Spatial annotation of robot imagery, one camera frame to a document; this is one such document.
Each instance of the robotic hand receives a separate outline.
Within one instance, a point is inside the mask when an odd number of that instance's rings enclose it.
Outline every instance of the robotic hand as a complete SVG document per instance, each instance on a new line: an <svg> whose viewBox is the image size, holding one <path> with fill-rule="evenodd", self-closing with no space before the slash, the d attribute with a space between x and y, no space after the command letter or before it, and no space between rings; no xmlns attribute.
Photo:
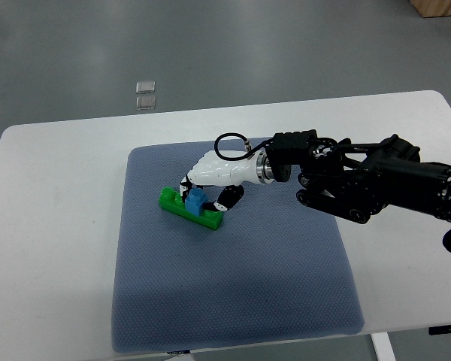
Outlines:
<svg viewBox="0 0 451 361"><path fill-rule="evenodd" d="M230 136L241 138L246 151L220 153L220 140ZM348 158L351 153L364 154L365 159ZM184 201L193 184L225 187L217 201L204 208L227 211L244 194L242 182L287 182L291 165L301 169L298 181L303 188L296 197L304 206L361 224L387 205L451 222L451 165L420 162L419 148L397 135L377 144L352 144L348 138L318 138L310 130L277 133L252 148L244 136L225 133L182 180L180 194ZM443 245L451 252L451 230Z"/></svg>
<svg viewBox="0 0 451 361"><path fill-rule="evenodd" d="M265 173L265 152L251 153L250 143L244 139L245 152L227 150L219 157L216 151L207 152L180 182L180 196L185 202L192 185L197 187L225 187L215 202L206 202L203 208L209 211L227 211L234 207L244 195L242 182L269 184L272 182Z"/></svg>

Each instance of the screw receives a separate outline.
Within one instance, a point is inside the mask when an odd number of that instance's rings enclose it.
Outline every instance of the screw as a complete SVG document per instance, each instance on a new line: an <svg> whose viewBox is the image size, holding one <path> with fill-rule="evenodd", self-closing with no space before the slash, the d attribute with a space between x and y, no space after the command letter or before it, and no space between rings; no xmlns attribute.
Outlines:
<svg viewBox="0 0 451 361"><path fill-rule="evenodd" d="M299 180L299 183L304 187L307 188L307 186L309 185L309 180L306 177L301 177L301 179Z"/></svg>

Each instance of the blue textured mat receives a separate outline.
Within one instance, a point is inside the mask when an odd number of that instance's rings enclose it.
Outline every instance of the blue textured mat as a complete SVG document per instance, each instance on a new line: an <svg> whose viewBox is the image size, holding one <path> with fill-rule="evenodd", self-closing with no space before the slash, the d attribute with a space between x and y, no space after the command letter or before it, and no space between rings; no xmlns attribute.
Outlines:
<svg viewBox="0 0 451 361"><path fill-rule="evenodd" d="M166 144L129 155L114 349L164 352L358 333L364 320L336 221L296 201L295 174L287 184L244 184L244 197L217 231L159 207L161 189L178 190L211 149L212 142ZM220 189L205 191L214 200Z"/></svg>

